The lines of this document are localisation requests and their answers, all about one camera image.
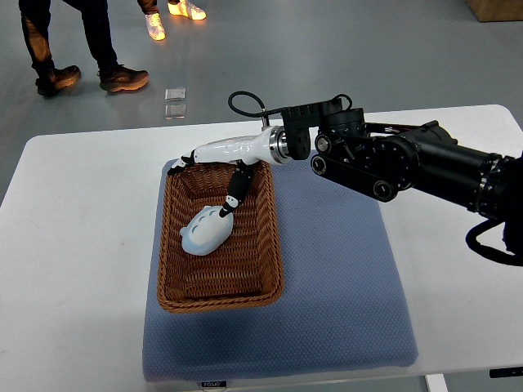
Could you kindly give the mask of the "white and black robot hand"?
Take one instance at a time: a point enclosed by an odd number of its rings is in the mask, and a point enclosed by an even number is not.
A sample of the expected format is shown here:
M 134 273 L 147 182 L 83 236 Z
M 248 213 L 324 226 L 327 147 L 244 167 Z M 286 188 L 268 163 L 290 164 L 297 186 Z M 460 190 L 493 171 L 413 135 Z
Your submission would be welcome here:
M 234 164 L 236 169 L 219 212 L 223 218 L 246 199 L 254 178 L 254 164 L 263 161 L 280 165 L 290 160 L 284 129 L 280 126 L 264 126 L 260 133 L 253 136 L 237 136 L 201 145 L 177 159 L 169 168 L 168 175 L 174 176 L 196 163 Z

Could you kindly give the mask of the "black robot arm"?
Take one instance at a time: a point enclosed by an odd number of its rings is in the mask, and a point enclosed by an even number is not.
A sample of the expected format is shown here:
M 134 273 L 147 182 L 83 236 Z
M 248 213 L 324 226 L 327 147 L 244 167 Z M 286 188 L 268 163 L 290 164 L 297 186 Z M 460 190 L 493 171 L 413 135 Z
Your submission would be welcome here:
M 291 158 L 310 157 L 313 172 L 381 202 L 415 188 L 495 221 L 522 222 L 522 160 L 470 149 L 437 121 L 421 126 L 366 122 L 342 98 L 281 112 Z

